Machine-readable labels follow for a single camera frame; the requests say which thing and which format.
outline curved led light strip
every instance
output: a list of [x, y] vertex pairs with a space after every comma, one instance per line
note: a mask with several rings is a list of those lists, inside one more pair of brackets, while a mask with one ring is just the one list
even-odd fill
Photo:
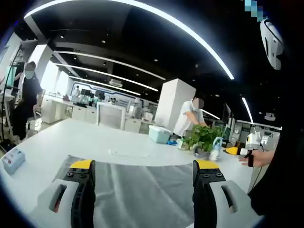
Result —
[[139, 67], [136, 67], [136, 66], [133, 66], [133, 65], [130, 65], [130, 64], [127, 64], [127, 63], [123, 63], [123, 62], [120, 62], [120, 61], [117, 61], [117, 60], [114, 60], [114, 59], [110, 59], [110, 58], [105, 58], [105, 57], [101, 57], [101, 56], [94, 56], [94, 55], [90, 55], [90, 54], [85, 54], [85, 53], [80, 53], [80, 52], [73, 52], [73, 51], [54, 51], [54, 52], [55, 53], [62, 53], [62, 54], [71, 54], [71, 55], [78, 55], [78, 56], [86, 56], [86, 57], [98, 58], [98, 59], [102, 59], [102, 60], [105, 60], [105, 61], [108, 61], [108, 62], [118, 63], [118, 64], [124, 65], [126, 67], [130, 67], [130, 68], [133, 68], [133, 69], [136, 69], [136, 70], [140, 70], [140, 71], [142, 71], [144, 73], [147, 73], [149, 75], [152, 75], [154, 77], [158, 77], [161, 80], [166, 80], [164, 77], [161, 77], [159, 75], [151, 73], [150, 71], [147, 71], [147, 70], [141, 69]]
[[220, 120], [220, 118], [218, 118], [216, 115], [214, 115], [214, 114], [211, 114], [210, 112], [207, 112], [206, 110], [204, 110], [204, 109], [201, 109], [204, 113], [206, 113], [206, 114], [208, 114], [208, 115], [211, 115], [211, 116], [213, 116], [214, 118], [216, 118], [216, 119], [218, 119], [218, 120]]
[[152, 88], [152, 87], [150, 87], [150, 86], [141, 84], [141, 83], [139, 83], [139, 82], [135, 82], [135, 81], [126, 79], [126, 78], [124, 78], [124, 77], [119, 77], [119, 76], [116, 76], [116, 75], [111, 75], [111, 74], [108, 74], [108, 73], [105, 73], [105, 72], [102, 72], [102, 71], [93, 70], [93, 69], [84, 68], [84, 67], [79, 67], [79, 66], [61, 64], [61, 63], [55, 63], [55, 65], [57, 65], [57, 66], [63, 66], [63, 67], [70, 67], [70, 68], [76, 68], [76, 69], [80, 69], [80, 70], [87, 70], [87, 71], [92, 71], [92, 72], [99, 73], [99, 74], [102, 74], [102, 75], [108, 75], [108, 76], [110, 76], [110, 77], [116, 77], [116, 78], [118, 78], [118, 79], [121, 79], [121, 80], [124, 80], [124, 81], [127, 81], [127, 82], [131, 82], [131, 83], [137, 84], [137, 85], [139, 85], [139, 86], [143, 86], [143, 87], [146, 87], [146, 88], [148, 88], [148, 89], [151, 89], [151, 90], [154, 90], [154, 91], [158, 92], [158, 89], [154, 89], [154, 88]]
[[253, 123], [252, 116], [251, 116], [251, 113], [250, 113], [250, 110], [249, 110], [249, 106], [248, 106], [248, 104], [247, 104], [247, 101], [246, 101], [246, 99], [245, 99], [245, 98], [243, 98], [243, 97], [242, 97], [242, 100], [243, 100], [244, 105], [245, 105], [245, 107], [246, 107], [246, 109], [247, 109], [247, 112], [248, 112], [248, 115], [249, 115], [250, 121], [251, 121], [251, 123]]
[[[32, 11], [28, 12], [24, 18], [32, 15], [33, 13], [36, 13], [40, 10], [43, 10], [47, 7], [53, 6], [53, 5], [57, 5], [63, 2], [68, 2], [68, 1], [75, 1], [75, 0], [55, 0], [49, 3], [46, 3], [42, 6], [39, 6], [35, 9], [33, 9]], [[229, 71], [228, 67], [225, 65], [225, 63], [223, 62], [223, 60], [218, 56], [218, 54], [210, 47], [209, 44], [206, 43], [206, 41], [204, 41], [198, 34], [196, 34], [192, 29], [190, 29], [189, 27], [187, 27], [185, 24], [183, 24], [182, 22], [180, 22], [179, 20], [177, 20], [176, 18], [172, 17], [171, 15], [157, 9], [154, 8], [152, 6], [149, 6], [147, 4], [138, 2], [138, 1], [134, 1], [134, 0], [108, 0], [108, 1], [115, 1], [115, 2], [120, 2], [120, 3], [124, 3], [124, 4], [128, 4], [131, 6], [135, 6], [141, 9], [144, 9], [146, 11], [149, 11], [151, 13], [154, 13], [168, 21], [170, 21], [171, 23], [175, 24], [176, 26], [180, 27], [182, 30], [184, 30], [185, 32], [187, 32], [190, 36], [192, 36], [194, 39], [196, 39], [202, 46], [205, 47], [205, 49], [207, 49], [207, 51], [217, 60], [217, 62], [221, 65], [221, 67], [224, 69], [224, 71], [226, 72], [226, 74], [228, 75], [228, 77], [233, 80], [234, 77], [232, 75], [232, 73]]]
[[127, 90], [127, 89], [122, 89], [122, 88], [119, 88], [119, 87], [116, 87], [116, 86], [113, 86], [113, 85], [108, 85], [108, 84], [101, 83], [101, 82], [96, 82], [96, 81], [93, 81], [93, 80], [84, 79], [84, 78], [81, 78], [81, 77], [74, 77], [74, 76], [69, 76], [69, 77], [70, 78], [74, 78], [74, 79], [78, 79], [78, 80], [81, 80], [81, 81], [85, 81], [85, 82], [92, 82], [92, 83], [100, 84], [102, 86], [107, 86], [107, 87], [110, 87], [110, 88], [119, 89], [119, 90], [126, 91], [128, 93], [135, 94], [135, 95], [138, 95], [138, 96], [141, 95], [141, 94], [139, 94], [137, 92], [133, 92], [133, 91], [130, 91], [130, 90]]

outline black clothing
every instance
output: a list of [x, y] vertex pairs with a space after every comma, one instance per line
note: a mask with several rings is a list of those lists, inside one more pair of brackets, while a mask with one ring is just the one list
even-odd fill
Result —
[[13, 135], [19, 135], [20, 140], [26, 136], [26, 124], [30, 117], [34, 116], [33, 105], [21, 102], [11, 115]]
[[[15, 77], [17, 76], [17, 74], [22, 73], [23, 71], [24, 71], [24, 63], [23, 62], [17, 63], [17, 69], [16, 69]], [[14, 81], [13, 86], [18, 88], [19, 81], [20, 81], [20, 78], [18, 78], [16, 81]], [[16, 96], [17, 92], [18, 92], [18, 90], [13, 88], [11, 94], [13, 96]]]
[[35, 105], [37, 103], [37, 94], [41, 93], [40, 82], [36, 78], [36, 74], [31, 79], [24, 78], [22, 87], [22, 100], [28, 104]]
[[22, 101], [12, 112], [13, 135], [19, 135], [20, 140], [26, 136], [27, 120], [34, 116], [33, 106], [37, 103], [37, 94], [41, 93], [40, 82], [36, 74], [31, 79], [24, 78]]

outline plastic container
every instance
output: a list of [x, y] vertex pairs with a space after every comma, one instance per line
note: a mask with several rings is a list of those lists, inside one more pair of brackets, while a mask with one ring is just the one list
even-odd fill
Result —
[[149, 125], [149, 138], [156, 143], [167, 143], [172, 132], [163, 127]]

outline cable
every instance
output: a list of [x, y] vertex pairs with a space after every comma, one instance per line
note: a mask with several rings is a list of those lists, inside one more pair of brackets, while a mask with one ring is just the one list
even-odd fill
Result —
[[[264, 152], [264, 147], [263, 147], [263, 145], [262, 145], [262, 144], [260, 144], [260, 146], [262, 147], [262, 152]], [[260, 171], [258, 172], [258, 174], [257, 174], [257, 176], [256, 176], [256, 180], [255, 180], [255, 182], [253, 183], [252, 188], [254, 188], [254, 187], [255, 187], [255, 185], [256, 185], [256, 181], [257, 181], [257, 179], [258, 179], [258, 177], [259, 177], [259, 175], [260, 175], [261, 171], [262, 171], [262, 167], [260, 168]]]

